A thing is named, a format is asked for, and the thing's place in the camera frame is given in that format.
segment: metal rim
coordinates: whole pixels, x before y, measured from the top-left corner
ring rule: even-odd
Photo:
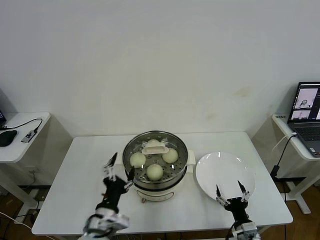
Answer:
[[[124,148],[124,150],[123,150],[123,153],[122,153],[122,162],[123,162],[123,165],[124,165],[124,169],[125,169],[125,173],[126,173],[126,174],[128,173],[128,169],[126,168],[126,163],[125,163],[125,153],[126,153],[126,150],[127,150],[128,146],[129,146],[132,142],[134,142],[137,138],[139,138],[139,137],[141,137],[141,136],[143,136],[143,135],[150,134],[150,133],[163,133],[163,134],[168,134],[168,135],[170,135],[170,136],[178,139],[178,140],[182,143],[183,147],[184,147],[185,150],[186,150],[186,159],[188,160],[188,149],[187,149],[187,146],[186,146],[186,144],[181,140],[180,137],[172,134],[171,132],[167,132],[167,131],[151,130],[151,131],[143,132],[143,133],[135,136],[135,137],[134,137],[133,139],[131,139],[131,140],[127,143],[127,145],[125,146],[125,148]],[[175,178],[179,177],[184,170],[185,170],[185,168],[182,167],[182,169],[180,170],[180,172],[179,172],[177,175],[171,176],[171,177],[166,178],[166,179],[164,179],[164,180],[150,181],[150,180],[145,180],[145,179],[138,179],[138,181],[141,182],[141,183],[152,184],[152,185],[154,185],[154,184],[163,184],[163,183],[166,183],[166,182],[171,181],[172,179],[175,179]]]
[[[141,190],[143,190],[143,191],[148,191],[148,192],[161,192],[161,191],[165,191],[165,190],[168,190],[168,189],[171,189],[171,188],[173,188],[175,185],[177,185],[178,183],[180,183],[181,182],[181,180],[184,178],[184,176],[186,175],[186,173],[187,173],[187,167],[185,167],[185,169],[183,170],[184,171],[184,173],[182,174],[182,176],[180,177],[180,179],[178,180],[178,181],[176,181],[175,183],[173,183],[172,185],[170,185],[170,186],[167,186],[167,187],[165,187],[165,188],[161,188],[161,189],[148,189],[148,188],[144,188],[144,187],[142,187],[142,186],[139,186],[139,185],[137,185],[137,184],[134,184],[138,189],[141,189]]]

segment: computer mouse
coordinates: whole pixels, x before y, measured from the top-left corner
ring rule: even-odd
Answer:
[[[0,133],[0,147],[6,147],[10,145],[17,133],[17,130],[9,130]]]

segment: laptop keyboard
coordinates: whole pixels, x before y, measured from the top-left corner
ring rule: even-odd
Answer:
[[[294,129],[305,141],[320,141],[320,127],[297,127]]]

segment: white cable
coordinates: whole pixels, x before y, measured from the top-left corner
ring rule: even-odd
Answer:
[[[283,138],[281,138],[280,141],[278,141],[278,143],[272,148],[271,150],[271,153],[273,153],[273,151],[275,150],[275,148],[282,142],[283,139],[285,139],[286,137],[290,136],[290,135],[297,135],[296,132],[292,132],[292,133],[289,133],[288,135],[285,135]]]
[[[32,230],[32,228],[29,227],[28,225],[25,225],[24,223],[19,222],[19,221],[13,219],[12,217],[8,216],[7,214],[5,214],[5,213],[3,213],[3,212],[1,212],[1,211],[0,211],[0,214],[6,216],[7,218],[11,219],[12,221],[15,221],[15,222],[18,223],[18,224],[22,224],[22,225],[26,226],[28,229]],[[49,238],[49,239],[55,240],[54,238],[52,238],[52,237],[50,237],[50,236],[47,236],[47,235],[46,235],[46,237]]]

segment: white plate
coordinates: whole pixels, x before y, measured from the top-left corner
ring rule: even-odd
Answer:
[[[204,155],[196,165],[196,179],[202,190],[216,200],[218,185],[225,199],[242,197],[239,182],[249,191],[251,197],[256,188],[254,174],[242,159],[227,152],[212,152]]]

